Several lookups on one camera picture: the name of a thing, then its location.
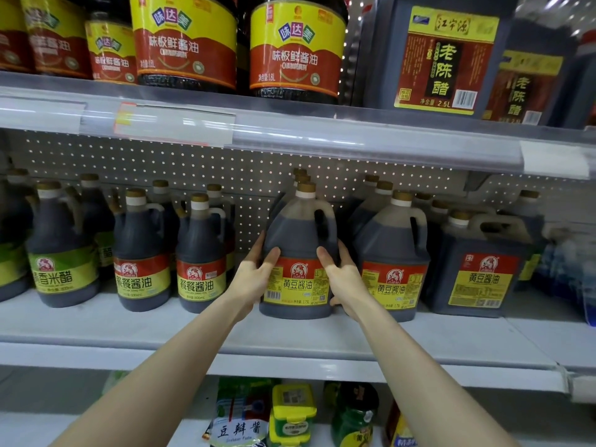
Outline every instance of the forearm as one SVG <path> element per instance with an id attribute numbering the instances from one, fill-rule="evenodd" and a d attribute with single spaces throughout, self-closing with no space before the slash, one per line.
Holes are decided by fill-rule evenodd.
<path id="1" fill-rule="evenodd" d="M 518 446 L 374 299 L 359 304 L 362 330 L 419 445 Z"/>
<path id="2" fill-rule="evenodd" d="M 240 311 L 222 295 L 91 406 L 52 447 L 166 446 Z"/>

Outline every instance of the plastic price strip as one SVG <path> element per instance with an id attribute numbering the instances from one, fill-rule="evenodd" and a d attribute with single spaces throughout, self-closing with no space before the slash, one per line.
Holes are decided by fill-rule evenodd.
<path id="1" fill-rule="evenodd" d="M 114 133 L 129 139 L 224 147 L 232 144 L 235 120 L 233 113 L 212 109 L 123 102 Z"/>
<path id="2" fill-rule="evenodd" d="M 520 141 L 524 174 L 559 177 L 567 179 L 589 179 L 588 161 L 578 146 Z"/>
<path id="3" fill-rule="evenodd" d="M 79 134 L 86 104 L 12 97 L 0 91 L 0 128 Z"/>

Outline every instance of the yellow lid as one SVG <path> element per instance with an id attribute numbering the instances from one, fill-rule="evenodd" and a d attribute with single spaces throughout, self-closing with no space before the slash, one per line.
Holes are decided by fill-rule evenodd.
<path id="1" fill-rule="evenodd" d="M 280 444 L 283 447 L 298 447 L 301 444 L 310 442 L 310 431 L 297 436 L 277 436 L 275 432 L 275 416 L 272 411 L 269 416 L 269 439 L 271 443 Z"/>
<path id="2" fill-rule="evenodd" d="M 300 423 L 317 415 L 310 384 L 278 384 L 273 387 L 272 400 L 273 415 L 277 420 Z"/>

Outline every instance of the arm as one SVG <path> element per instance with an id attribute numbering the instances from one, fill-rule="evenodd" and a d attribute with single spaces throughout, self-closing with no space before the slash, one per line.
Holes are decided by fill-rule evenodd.
<path id="1" fill-rule="evenodd" d="M 166 446 L 223 341 L 267 286 L 279 248 L 257 268 L 263 242 L 261 233 L 224 294 L 93 404 L 51 446 Z"/>
<path id="2" fill-rule="evenodd" d="M 370 295 L 343 243 L 338 268 L 317 249 L 335 298 L 361 326 L 399 409 L 424 447 L 518 447 L 482 408 Z"/>

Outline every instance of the green jar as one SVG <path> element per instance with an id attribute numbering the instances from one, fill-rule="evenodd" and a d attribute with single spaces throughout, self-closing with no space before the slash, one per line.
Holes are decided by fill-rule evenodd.
<path id="1" fill-rule="evenodd" d="M 373 440 L 372 420 L 378 395 L 369 383 L 341 383 L 332 420 L 335 447 L 367 447 Z"/>

